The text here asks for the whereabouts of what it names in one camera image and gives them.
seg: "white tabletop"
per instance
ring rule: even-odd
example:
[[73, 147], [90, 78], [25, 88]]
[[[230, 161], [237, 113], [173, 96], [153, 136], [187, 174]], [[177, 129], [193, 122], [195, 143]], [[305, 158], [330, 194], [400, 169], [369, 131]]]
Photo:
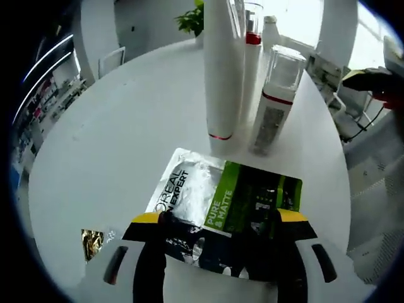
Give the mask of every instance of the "white tabletop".
[[[203, 51], [193, 40], [157, 49], [97, 81], [52, 128], [33, 165], [29, 204], [39, 253], [60, 286], [72, 287], [84, 275], [81, 229], [124, 232], [145, 210], [176, 148], [210, 153], [203, 77]], [[306, 73], [272, 156], [258, 158], [243, 147], [226, 159], [301, 178], [301, 212], [316, 232], [346, 251], [345, 158], [325, 102]], [[178, 283], [171, 275], [186, 275], [186, 281]], [[259, 297], [264, 291], [262, 283], [169, 258], [165, 287], [189, 288], [196, 280], [204, 281], [216, 299], [239, 285], [245, 294]], [[204, 293], [203, 288], [187, 291]]]

